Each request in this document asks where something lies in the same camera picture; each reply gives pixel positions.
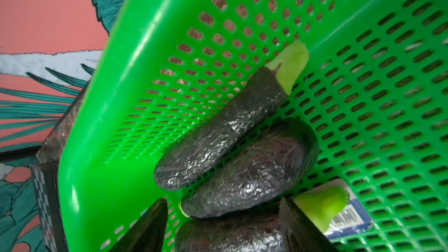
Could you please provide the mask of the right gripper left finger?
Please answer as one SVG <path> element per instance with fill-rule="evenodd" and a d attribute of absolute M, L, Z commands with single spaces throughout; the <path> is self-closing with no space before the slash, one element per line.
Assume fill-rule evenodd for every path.
<path fill-rule="evenodd" d="M 158 199 L 110 252 L 161 252 L 168 222 L 168 203 Z"/>

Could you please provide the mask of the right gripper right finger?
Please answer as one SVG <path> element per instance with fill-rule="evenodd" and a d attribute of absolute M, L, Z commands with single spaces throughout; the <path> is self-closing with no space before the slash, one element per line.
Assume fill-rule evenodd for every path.
<path fill-rule="evenodd" d="M 281 199 L 279 220 L 287 252 L 338 252 L 292 199 Z"/>

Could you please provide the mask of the eggplant with green stem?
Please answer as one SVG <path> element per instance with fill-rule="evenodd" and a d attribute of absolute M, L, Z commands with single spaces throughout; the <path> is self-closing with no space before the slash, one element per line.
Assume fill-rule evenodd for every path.
<path fill-rule="evenodd" d="M 304 193 L 290 198 L 324 234 L 331 218 L 347 205 L 347 193 L 332 188 L 324 193 Z M 248 210 L 238 215 L 192 219 L 175 238 L 177 252 L 286 252 L 282 240 L 279 206 L 265 211 Z"/>

